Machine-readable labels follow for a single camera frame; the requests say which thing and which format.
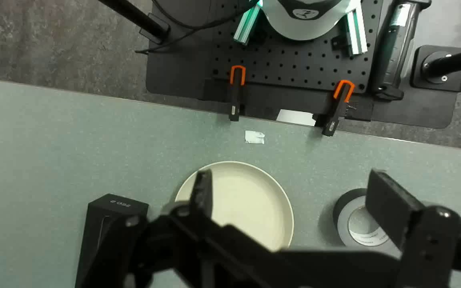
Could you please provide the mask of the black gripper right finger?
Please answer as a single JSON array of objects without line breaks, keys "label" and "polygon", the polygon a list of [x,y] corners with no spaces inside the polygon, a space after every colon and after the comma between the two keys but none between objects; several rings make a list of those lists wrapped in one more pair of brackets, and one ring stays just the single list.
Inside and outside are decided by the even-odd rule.
[{"label": "black gripper right finger", "polygon": [[382,170],[371,171],[366,206],[398,248],[404,248],[414,219],[425,210],[417,197]]}]

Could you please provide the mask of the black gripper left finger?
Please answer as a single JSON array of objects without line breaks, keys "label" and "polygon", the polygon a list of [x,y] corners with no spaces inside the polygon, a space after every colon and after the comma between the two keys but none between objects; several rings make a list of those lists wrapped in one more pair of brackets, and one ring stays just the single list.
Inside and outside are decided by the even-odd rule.
[{"label": "black gripper left finger", "polygon": [[210,219],[214,213],[214,173],[202,170],[196,173],[190,211],[201,219]]}]

